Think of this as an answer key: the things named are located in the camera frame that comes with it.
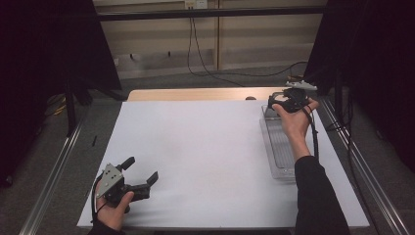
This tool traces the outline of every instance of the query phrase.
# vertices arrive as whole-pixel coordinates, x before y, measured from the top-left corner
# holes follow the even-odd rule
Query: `hand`
[[[305,106],[304,108],[310,114],[313,110],[317,109],[318,102],[311,98],[308,98],[308,102],[308,106]],[[278,104],[272,105],[272,109],[278,113],[283,121],[283,130],[290,141],[295,161],[301,157],[309,156],[310,152],[305,143],[305,135],[308,130],[309,120],[303,110],[290,114]]]
[[[98,191],[100,184],[101,184],[101,181],[97,184],[96,191]],[[103,222],[105,225],[109,226],[111,229],[120,231],[122,228],[123,220],[124,220],[125,209],[128,207],[133,197],[134,197],[133,192],[126,193],[122,197],[121,202],[116,208],[112,208],[110,205],[108,205],[107,200],[104,197],[97,199],[97,202],[96,202],[97,210],[100,207],[102,207],[98,211],[98,220]]]

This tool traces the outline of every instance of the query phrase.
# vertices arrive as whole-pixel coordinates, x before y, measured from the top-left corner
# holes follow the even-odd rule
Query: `black sleeve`
[[[125,233],[123,231],[115,231],[97,219],[88,235],[125,235]]]
[[[299,188],[296,235],[350,234],[324,167],[306,156],[297,160],[295,170]]]

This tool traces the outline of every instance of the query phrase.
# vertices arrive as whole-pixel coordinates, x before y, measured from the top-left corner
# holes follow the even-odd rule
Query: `white table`
[[[126,229],[263,229],[294,227],[297,186],[273,179],[259,120],[266,101],[142,101],[122,104],[98,173],[121,164],[125,183],[160,179],[148,200],[131,204]],[[368,220],[315,114],[320,163],[350,227]],[[312,148],[312,138],[307,135]],[[90,201],[78,226],[91,226]]]

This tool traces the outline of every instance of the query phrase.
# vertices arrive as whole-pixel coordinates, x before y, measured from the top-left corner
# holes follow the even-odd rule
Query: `gray floor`
[[[293,69],[293,74],[301,73],[304,66]],[[273,73],[282,68],[264,68],[255,70],[237,70],[249,73]],[[250,77],[222,75],[245,86],[281,86],[289,72],[272,77]],[[217,80],[209,76],[191,74],[164,75],[158,77],[126,79],[122,81],[123,91],[128,94],[133,89],[151,88],[189,88],[189,87],[234,87],[234,84]],[[76,105],[78,119],[85,117],[76,144],[73,147],[65,170],[48,202],[47,210],[41,215],[42,220],[34,230],[36,234],[86,234],[87,230],[76,227],[77,220],[86,201],[86,195],[92,185],[94,176],[105,153],[109,138],[119,112],[120,102],[91,91],[95,97],[90,107]],[[56,107],[50,107],[47,113]],[[319,110],[323,123],[330,124],[327,115]],[[0,234],[19,234],[37,197],[48,179],[58,155],[65,144],[67,118],[63,112],[59,116],[46,118],[42,129],[33,142],[26,158],[14,175],[14,185],[2,188],[0,192]],[[415,231],[415,174],[401,163],[393,147],[386,140],[378,137],[377,128],[371,119],[355,105],[353,119],[353,139],[370,165],[380,184],[397,208],[410,231]],[[329,137],[339,158],[352,181],[346,158],[346,148],[336,132],[329,132]],[[357,172],[363,197],[380,230],[380,234],[393,234],[388,222],[361,176]],[[153,231],[134,231],[129,234],[152,234]],[[166,232],[165,234],[278,234],[277,231],[194,231]],[[352,229],[352,234],[377,234],[374,226]]]

